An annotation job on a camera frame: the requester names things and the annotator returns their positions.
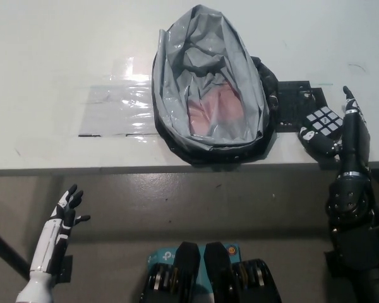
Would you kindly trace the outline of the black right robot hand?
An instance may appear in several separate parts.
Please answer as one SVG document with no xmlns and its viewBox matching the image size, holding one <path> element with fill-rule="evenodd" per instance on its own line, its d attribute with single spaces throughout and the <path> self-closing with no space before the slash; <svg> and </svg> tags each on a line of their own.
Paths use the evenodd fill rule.
<svg viewBox="0 0 379 303">
<path fill-rule="evenodd" d="M 340 175 L 364 175 L 369 170 L 370 134 L 352 91 L 344 86 L 343 92 L 344 117 L 322 107 L 306 116 L 298 137 L 312 157 L 339 157 Z"/>
</svg>

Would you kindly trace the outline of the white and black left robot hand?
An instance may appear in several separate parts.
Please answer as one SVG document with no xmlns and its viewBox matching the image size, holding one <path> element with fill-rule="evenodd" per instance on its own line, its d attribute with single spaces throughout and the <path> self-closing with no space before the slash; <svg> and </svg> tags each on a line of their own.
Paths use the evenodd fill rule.
<svg viewBox="0 0 379 303">
<path fill-rule="evenodd" d="M 64 192 L 44 224 L 30 266 L 31 273 L 36 271 L 57 275 L 61 270 L 72 229 L 91 219 L 90 215 L 76 215 L 76 208 L 83 197 L 83 191 L 77 188 L 73 184 Z"/>
</svg>

